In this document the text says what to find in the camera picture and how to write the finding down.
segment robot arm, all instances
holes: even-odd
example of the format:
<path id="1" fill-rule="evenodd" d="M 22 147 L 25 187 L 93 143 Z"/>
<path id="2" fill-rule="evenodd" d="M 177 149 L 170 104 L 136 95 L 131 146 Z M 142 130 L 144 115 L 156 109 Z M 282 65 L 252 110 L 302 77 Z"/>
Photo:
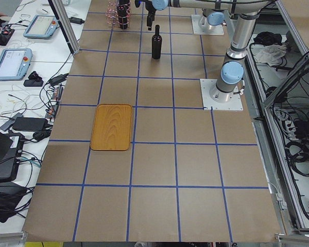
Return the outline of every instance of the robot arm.
<path id="1" fill-rule="evenodd" d="M 227 49 L 221 70 L 221 77 L 210 90 L 210 96 L 219 103 L 228 102 L 233 95 L 235 86 L 244 74 L 244 58 L 247 54 L 248 42 L 251 38 L 259 11 L 276 0 L 152 0 L 157 10 L 167 7 L 201 8 L 204 13 L 228 10 L 239 14 L 236 29 L 230 47 Z"/>

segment blue cap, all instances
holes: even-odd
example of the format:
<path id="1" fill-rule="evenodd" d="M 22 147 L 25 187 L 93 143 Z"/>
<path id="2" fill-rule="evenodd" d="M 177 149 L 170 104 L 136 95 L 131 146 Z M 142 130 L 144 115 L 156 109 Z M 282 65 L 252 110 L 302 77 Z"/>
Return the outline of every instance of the blue cap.
<path id="1" fill-rule="evenodd" d="M 238 83 L 244 74 L 244 68 L 240 63 L 230 61 L 226 63 L 221 70 L 222 80 L 227 84 Z"/>
<path id="2" fill-rule="evenodd" d="M 168 0 L 152 0 L 152 5 L 157 10 L 164 10 L 168 6 Z"/>
<path id="3" fill-rule="evenodd" d="M 225 20 L 225 15 L 222 12 L 213 12 L 207 16 L 208 24 L 218 26 Z"/>

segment bottle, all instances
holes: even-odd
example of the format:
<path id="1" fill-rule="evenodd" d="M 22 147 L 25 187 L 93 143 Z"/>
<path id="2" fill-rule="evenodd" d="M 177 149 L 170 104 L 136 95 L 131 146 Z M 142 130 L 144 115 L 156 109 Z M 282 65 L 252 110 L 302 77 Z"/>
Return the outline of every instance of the bottle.
<path id="1" fill-rule="evenodd" d="M 159 25 L 156 25 L 156 31 L 154 36 L 152 36 L 152 58 L 160 59 L 161 54 L 161 43 L 163 41 L 162 37 L 159 34 Z"/>

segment wooden cutting board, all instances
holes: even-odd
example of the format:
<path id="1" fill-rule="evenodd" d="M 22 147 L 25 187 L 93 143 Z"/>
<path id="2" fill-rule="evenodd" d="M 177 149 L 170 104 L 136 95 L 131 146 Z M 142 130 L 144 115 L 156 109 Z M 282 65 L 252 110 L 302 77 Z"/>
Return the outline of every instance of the wooden cutting board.
<path id="1" fill-rule="evenodd" d="M 130 145 L 131 120 L 131 105 L 98 105 L 94 119 L 91 149 L 126 151 Z"/>

